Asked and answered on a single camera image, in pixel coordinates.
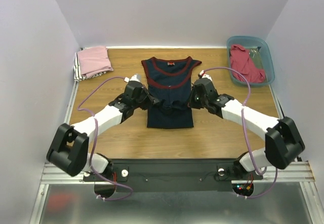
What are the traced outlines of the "navy jersey tank top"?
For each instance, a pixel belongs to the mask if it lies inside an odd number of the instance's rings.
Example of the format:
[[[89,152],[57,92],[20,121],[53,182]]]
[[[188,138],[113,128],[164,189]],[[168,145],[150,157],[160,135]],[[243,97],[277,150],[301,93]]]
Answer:
[[[180,60],[151,57],[142,60],[149,93],[158,100],[148,109],[147,127],[156,129],[193,128],[188,106],[192,71],[202,64],[190,56]]]

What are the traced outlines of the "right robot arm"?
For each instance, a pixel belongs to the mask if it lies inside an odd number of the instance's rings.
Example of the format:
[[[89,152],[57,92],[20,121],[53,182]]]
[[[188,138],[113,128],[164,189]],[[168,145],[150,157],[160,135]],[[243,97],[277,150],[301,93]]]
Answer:
[[[240,103],[228,94],[219,94],[211,79],[200,78],[191,86],[188,106],[206,109],[210,114],[242,126],[244,135],[251,131],[265,146],[248,151],[236,158],[231,168],[234,179],[241,179],[250,173],[263,175],[267,167],[286,169],[304,150],[305,144],[293,119],[282,119],[262,114]]]

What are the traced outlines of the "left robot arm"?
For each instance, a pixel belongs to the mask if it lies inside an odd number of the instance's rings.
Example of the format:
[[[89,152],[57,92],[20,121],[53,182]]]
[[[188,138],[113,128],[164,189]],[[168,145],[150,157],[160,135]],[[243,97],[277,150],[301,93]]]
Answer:
[[[99,154],[89,153],[89,144],[109,128],[119,125],[140,108],[147,110],[159,100],[151,95],[139,81],[129,81],[124,93],[101,111],[79,123],[60,125],[55,133],[46,159],[70,176],[82,171],[93,172],[101,180],[112,177],[109,160]]]

